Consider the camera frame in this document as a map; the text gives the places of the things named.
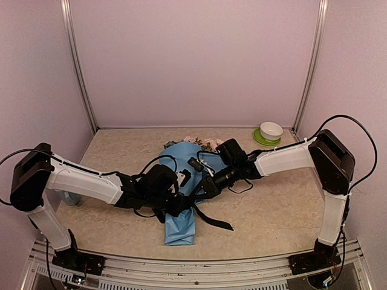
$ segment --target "blue fabric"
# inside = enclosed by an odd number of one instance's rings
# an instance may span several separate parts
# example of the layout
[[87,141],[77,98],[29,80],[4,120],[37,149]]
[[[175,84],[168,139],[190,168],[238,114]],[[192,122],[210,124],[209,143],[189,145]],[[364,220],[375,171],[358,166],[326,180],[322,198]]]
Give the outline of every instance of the blue fabric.
[[[179,189],[179,192],[184,195],[189,195],[202,179],[202,174],[195,171],[195,169],[187,163],[191,157],[196,159],[196,154],[199,150],[201,150],[199,145],[188,142],[180,142],[165,149],[160,154],[168,154],[176,158],[177,172],[183,171],[184,169],[190,171],[190,180],[184,187]],[[225,167],[219,156],[203,153],[200,155],[200,158],[204,159],[215,171],[219,171]],[[166,165],[171,169],[175,168],[175,163],[169,158],[160,159],[160,164]],[[195,219],[194,210],[192,208],[182,211],[178,217],[166,214],[165,245],[192,245],[194,243],[194,235]]]

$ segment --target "enclosure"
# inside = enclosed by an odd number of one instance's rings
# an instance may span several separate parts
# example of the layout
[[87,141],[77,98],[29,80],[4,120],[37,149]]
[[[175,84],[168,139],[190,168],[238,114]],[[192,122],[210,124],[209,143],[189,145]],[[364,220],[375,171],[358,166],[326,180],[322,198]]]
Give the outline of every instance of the enclosure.
[[[252,138],[265,121],[284,128],[282,147],[350,115],[372,135],[379,163],[352,191],[336,287],[384,289],[386,11],[385,1],[2,1],[0,156],[46,142],[74,163],[133,175],[187,136],[235,138],[249,153],[265,149]],[[344,119],[325,128],[355,156],[354,182],[366,175],[374,151],[364,132]],[[2,200],[19,159],[0,168]],[[234,232],[195,216],[189,246],[166,246],[157,218],[90,198],[74,206],[55,192],[47,198],[79,248],[109,261],[89,289],[113,276],[116,289],[304,289],[284,261],[314,247],[324,211],[316,172],[253,185],[200,205]],[[51,287],[42,236],[15,208],[2,205],[0,216],[1,288],[30,289],[31,272]]]

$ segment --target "vent grille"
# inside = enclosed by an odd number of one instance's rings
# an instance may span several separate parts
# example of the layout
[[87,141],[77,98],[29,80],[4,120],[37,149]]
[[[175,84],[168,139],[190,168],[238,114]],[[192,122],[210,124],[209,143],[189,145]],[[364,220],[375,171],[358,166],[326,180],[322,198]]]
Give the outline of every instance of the vent grille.
[[[118,283],[107,282],[107,281],[100,281],[99,289],[100,290],[154,290],[154,288],[128,286],[128,285],[124,285],[124,284],[118,284]],[[248,287],[248,288],[230,287],[227,289],[229,289],[229,290],[287,290],[288,285],[286,282],[280,282],[280,283],[271,283],[271,284],[253,286],[253,287]]]
[[[47,268],[42,266],[42,265],[38,265],[37,266],[37,272],[39,274],[48,276]],[[56,269],[51,269],[51,267],[50,267],[50,273],[51,273],[51,276],[52,276],[53,279],[60,280],[60,281],[65,281],[66,278],[67,278],[68,281],[71,281],[71,276],[70,275],[62,273],[61,271],[58,271]]]

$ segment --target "white bowl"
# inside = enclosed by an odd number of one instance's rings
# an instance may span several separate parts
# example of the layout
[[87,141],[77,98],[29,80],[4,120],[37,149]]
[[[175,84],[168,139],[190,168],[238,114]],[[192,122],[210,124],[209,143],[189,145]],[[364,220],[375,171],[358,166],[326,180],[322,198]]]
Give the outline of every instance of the white bowl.
[[284,133],[284,130],[281,128],[281,126],[273,122],[264,122],[260,125],[259,128],[261,129],[262,137],[269,141],[276,141],[280,139]]

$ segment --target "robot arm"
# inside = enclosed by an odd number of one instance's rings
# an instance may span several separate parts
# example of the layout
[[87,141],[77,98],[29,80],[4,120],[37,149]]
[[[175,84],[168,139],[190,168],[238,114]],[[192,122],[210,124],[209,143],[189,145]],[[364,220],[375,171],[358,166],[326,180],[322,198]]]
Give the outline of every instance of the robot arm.
[[88,273],[101,275],[105,258],[78,251],[74,235],[59,222],[45,198],[45,189],[77,193],[115,207],[150,207],[176,214],[166,201],[179,198],[176,192],[178,176],[180,182],[184,180],[182,173],[159,164],[136,176],[103,173],[63,159],[51,152],[49,144],[42,143],[35,150],[15,166],[10,201],[50,241],[56,252],[55,265],[80,272],[86,271],[87,265]]
[[348,190],[355,166],[349,150],[329,130],[320,131],[311,140],[269,152],[256,150],[246,154],[234,139],[216,149],[228,166],[202,180],[198,188],[205,194],[197,199],[213,198],[241,179],[260,179],[286,170],[316,168],[324,191],[322,225],[314,251],[291,256],[290,264],[294,274],[331,266],[342,223],[348,214]]

